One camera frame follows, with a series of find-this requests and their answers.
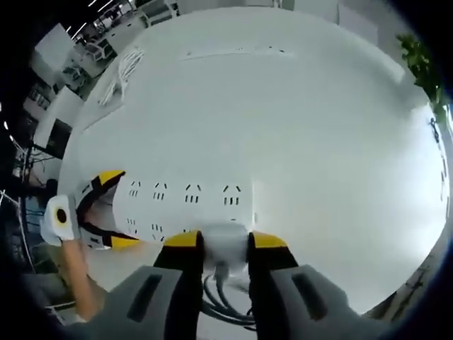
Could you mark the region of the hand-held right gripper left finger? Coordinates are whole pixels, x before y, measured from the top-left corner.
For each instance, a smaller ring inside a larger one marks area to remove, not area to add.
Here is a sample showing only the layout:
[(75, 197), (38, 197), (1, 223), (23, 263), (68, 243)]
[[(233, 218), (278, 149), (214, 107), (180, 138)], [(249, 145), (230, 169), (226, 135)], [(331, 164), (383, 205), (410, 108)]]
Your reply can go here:
[(195, 339), (202, 307), (204, 244), (194, 230), (170, 237), (153, 266), (114, 288), (83, 324), (87, 339)]

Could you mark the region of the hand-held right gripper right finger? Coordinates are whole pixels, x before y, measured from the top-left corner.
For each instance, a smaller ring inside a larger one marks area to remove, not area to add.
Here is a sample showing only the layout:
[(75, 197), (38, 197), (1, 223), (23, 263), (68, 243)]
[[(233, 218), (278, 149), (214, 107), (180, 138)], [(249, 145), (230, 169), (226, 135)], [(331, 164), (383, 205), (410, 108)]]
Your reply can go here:
[(271, 234), (248, 236), (250, 298), (259, 339), (367, 339), (368, 322), (343, 290)]

